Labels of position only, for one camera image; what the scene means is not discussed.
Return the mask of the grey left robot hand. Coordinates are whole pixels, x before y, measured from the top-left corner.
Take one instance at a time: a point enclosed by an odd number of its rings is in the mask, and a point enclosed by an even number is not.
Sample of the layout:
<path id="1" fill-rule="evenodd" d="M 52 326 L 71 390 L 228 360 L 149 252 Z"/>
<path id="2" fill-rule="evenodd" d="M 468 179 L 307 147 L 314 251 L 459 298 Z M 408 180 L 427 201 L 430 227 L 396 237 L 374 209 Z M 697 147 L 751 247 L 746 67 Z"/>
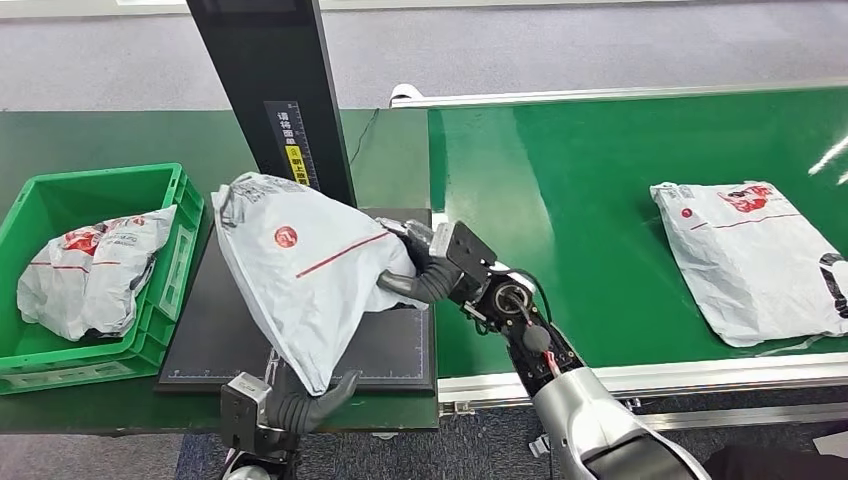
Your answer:
<path id="1" fill-rule="evenodd" d="M 298 375 L 282 359 L 270 360 L 265 379 L 271 386 L 266 400 L 266 425 L 292 434 L 307 434 L 354 395 L 361 372 L 350 370 L 339 383 L 318 396 L 310 395 Z"/>

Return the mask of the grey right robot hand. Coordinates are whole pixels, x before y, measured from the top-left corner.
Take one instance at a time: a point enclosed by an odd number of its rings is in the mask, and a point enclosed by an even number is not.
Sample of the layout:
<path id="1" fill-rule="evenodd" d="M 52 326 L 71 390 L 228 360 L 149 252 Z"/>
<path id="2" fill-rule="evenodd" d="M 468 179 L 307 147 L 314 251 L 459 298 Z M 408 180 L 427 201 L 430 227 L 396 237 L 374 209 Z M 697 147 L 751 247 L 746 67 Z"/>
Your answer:
<path id="1" fill-rule="evenodd" d="M 462 305 L 480 295 L 483 283 L 447 256 L 454 234 L 465 228 L 461 221 L 443 222 L 435 230 L 415 219 L 378 217 L 377 222 L 402 241 L 416 268 L 412 276 L 384 270 L 377 280 L 381 289 L 426 304 L 451 300 Z"/>

